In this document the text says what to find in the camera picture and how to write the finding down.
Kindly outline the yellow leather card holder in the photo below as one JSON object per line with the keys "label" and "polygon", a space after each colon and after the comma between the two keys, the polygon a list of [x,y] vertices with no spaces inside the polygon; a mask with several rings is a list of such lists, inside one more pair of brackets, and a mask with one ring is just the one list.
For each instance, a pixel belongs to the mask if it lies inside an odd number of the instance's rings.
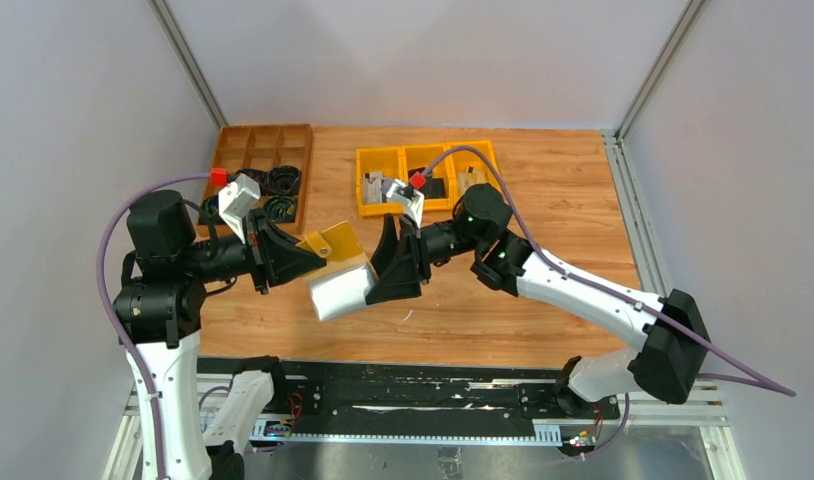
{"label": "yellow leather card holder", "polygon": [[366,295],[376,283],[377,274],[348,221],[308,232],[297,246],[326,262],[324,267],[303,276],[319,321],[368,307]]}

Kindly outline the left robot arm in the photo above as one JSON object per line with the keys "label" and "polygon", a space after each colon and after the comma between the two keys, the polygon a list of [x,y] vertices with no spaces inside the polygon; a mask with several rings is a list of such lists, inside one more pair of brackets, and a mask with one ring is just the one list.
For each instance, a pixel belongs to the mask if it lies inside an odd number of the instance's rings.
{"label": "left robot arm", "polygon": [[135,379],[142,475],[240,479],[257,417],[262,411],[281,411],[290,389],[277,358],[247,359],[234,374],[218,415],[202,427],[197,363],[206,287],[246,275],[258,292],[266,293],[325,262],[258,209],[245,216],[241,236],[199,241],[185,200],[174,190],[134,201],[127,227],[134,248],[124,259],[122,287],[111,309]]}

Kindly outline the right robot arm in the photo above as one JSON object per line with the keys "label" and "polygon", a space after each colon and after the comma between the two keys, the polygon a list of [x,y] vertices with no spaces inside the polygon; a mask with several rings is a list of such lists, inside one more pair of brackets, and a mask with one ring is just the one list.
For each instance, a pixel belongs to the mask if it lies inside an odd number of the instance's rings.
{"label": "right robot arm", "polygon": [[707,353],[698,341],[708,337],[691,295],[660,297],[561,262],[509,230],[513,210],[487,183],[469,187],[451,219],[424,227],[419,191],[386,179],[382,192],[404,213],[384,217],[367,305],[418,297],[433,266],[472,253],[470,269],[489,289],[562,308],[625,342],[610,354],[567,361],[549,396],[560,413],[579,417],[604,397],[636,391],[669,404],[687,401]]}

